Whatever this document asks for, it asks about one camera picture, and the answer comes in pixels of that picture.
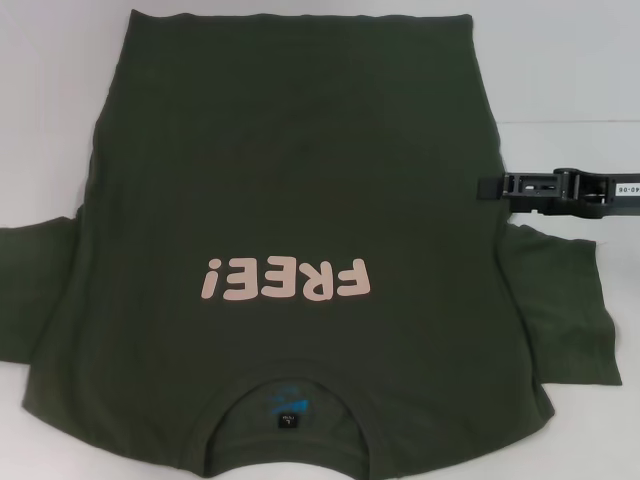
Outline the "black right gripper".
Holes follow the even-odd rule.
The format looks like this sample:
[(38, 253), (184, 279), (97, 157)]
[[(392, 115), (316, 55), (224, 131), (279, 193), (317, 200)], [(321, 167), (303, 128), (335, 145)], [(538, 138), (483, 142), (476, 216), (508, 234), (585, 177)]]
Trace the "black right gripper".
[(479, 201), (505, 201), (511, 213), (569, 215), (584, 219), (639, 215), (639, 174), (598, 174), (557, 169), (559, 174), (505, 173), (481, 178)]

